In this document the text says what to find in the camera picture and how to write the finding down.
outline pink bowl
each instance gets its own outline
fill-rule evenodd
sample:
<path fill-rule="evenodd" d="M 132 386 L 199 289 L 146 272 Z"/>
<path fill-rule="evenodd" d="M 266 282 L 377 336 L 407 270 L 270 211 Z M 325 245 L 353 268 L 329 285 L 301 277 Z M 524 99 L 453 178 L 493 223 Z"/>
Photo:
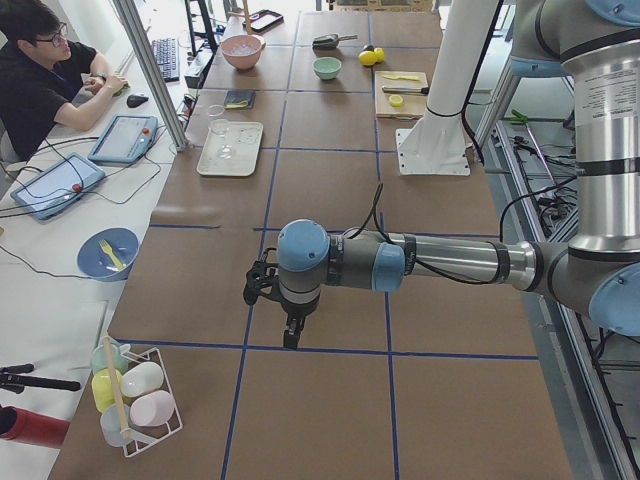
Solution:
<path fill-rule="evenodd" d="M 264 42 L 253 35 L 236 35 L 220 44 L 224 58 L 238 70 L 253 68 L 263 48 Z"/>

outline mint green bowl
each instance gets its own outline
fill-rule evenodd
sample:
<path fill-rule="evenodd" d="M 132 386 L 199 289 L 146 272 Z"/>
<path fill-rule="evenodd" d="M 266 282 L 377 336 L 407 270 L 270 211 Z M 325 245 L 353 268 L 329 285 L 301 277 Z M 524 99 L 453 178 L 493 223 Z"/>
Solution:
<path fill-rule="evenodd" d="M 322 57 L 313 62 L 313 71 L 321 80 L 333 80 L 341 68 L 342 62 L 333 57 Z"/>

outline knife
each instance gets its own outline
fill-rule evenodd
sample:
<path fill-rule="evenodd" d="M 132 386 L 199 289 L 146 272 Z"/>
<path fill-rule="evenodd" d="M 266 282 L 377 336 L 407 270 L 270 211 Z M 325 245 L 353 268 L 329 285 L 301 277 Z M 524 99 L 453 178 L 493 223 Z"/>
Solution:
<path fill-rule="evenodd" d="M 404 93 L 405 95 L 429 95 L 429 87 L 389 87 L 383 85 L 384 93 Z"/>

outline black shirt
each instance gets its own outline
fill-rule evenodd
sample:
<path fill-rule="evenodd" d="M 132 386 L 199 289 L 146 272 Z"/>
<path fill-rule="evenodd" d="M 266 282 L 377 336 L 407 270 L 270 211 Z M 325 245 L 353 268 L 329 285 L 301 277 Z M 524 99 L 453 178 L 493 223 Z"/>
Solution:
<path fill-rule="evenodd" d="M 27 57 L 13 42 L 0 50 L 0 117 L 22 160 L 29 160 L 55 125 L 60 107 L 82 88 L 80 74 L 90 73 L 96 50 L 68 43 L 71 57 L 56 63 L 53 72 Z"/>

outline blue joint cap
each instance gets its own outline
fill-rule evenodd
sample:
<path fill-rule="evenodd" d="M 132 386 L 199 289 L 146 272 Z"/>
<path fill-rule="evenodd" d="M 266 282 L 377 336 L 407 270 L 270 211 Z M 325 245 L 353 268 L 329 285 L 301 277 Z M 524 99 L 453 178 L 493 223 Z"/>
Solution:
<path fill-rule="evenodd" d="M 311 220 L 288 223 L 278 236 L 278 264 L 290 272 L 306 272 L 329 253 L 327 231 Z"/>
<path fill-rule="evenodd" d="M 552 78 L 569 75 L 562 68 L 560 62 L 520 57 L 511 57 L 511 72 L 518 77 L 525 78 Z"/>
<path fill-rule="evenodd" d="M 587 5 L 611 23 L 625 27 L 640 27 L 638 0 L 587 0 Z"/>
<path fill-rule="evenodd" d="M 640 335 L 640 264 L 634 263 L 607 278 L 589 302 L 589 318 L 621 335 Z"/>
<path fill-rule="evenodd" d="M 394 292 L 404 278 L 404 250 L 399 245 L 381 243 L 371 273 L 371 290 Z"/>

